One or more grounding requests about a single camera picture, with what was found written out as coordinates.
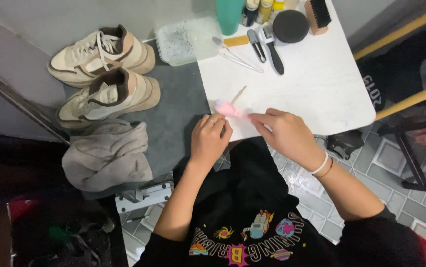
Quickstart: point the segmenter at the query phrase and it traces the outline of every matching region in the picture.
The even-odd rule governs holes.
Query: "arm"
[[[264,139],[279,153],[313,172],[325,160],[302,118],[269,108],[265,114],[250,114],[252,123]],[[358,179],[331,159],[315,174],[340,216],[346,221],[369,218],[384,209],[384,204]]]
[[[223,115],[204,115],[203,119],[198,121],[192,132],[190,160],[153,233],[174,241],[185,239],[198,190],[216,160],[228,146],[232,134],[233,130]]]

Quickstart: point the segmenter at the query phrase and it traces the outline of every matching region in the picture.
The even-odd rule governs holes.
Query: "sleeve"
[[[337,250],[348,266],[426,266],[419,237],[396,222],[387,207],[373,217],[345,222]]]
[[[152,233],[150,240],[134,266],[184,266],[189,244]]]

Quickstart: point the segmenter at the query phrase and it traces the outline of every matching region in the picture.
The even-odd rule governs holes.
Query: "towel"
[[[68,181],[83,191],[103,191],[125,182],[152,180],[147,151],[147,125],[108,119],[71,138],[62,159]]]

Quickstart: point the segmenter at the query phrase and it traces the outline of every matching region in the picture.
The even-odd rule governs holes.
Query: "black bracelet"
[[[316,176],[316,178],[322,178],[323,176],[327,175],[330,172],[331,168],[333,167],[333,158],[330,157],[330,159],[331,159],[331,165],[330,165],[330,168],[328,169],[327,173],[323,174],[322,176],[318,176],[318,177]]]

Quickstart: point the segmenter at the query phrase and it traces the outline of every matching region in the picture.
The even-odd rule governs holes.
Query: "round sponge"
[[[297,10],[280,12],[272,24],[275,37],[284,43],[302,41],[309,29],[307,17]]]

